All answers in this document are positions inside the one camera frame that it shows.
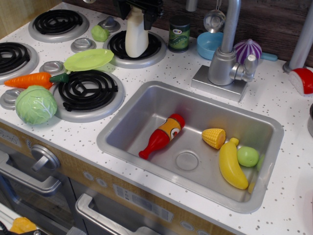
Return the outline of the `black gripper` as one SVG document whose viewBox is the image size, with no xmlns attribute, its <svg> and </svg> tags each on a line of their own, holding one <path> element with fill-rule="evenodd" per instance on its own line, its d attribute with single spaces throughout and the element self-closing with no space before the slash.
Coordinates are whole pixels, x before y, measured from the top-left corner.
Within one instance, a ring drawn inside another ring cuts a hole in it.
<svg viewBox="0 0 313 235">
<path fill-rule="evenodd" d="M 144 11 L 144 30 L 150 30 L 153 23 L 163 15 L 162 0 L 114 0 L 118 16 L 125 20 L 131 11 L 131 6 Z"/>
</svg>

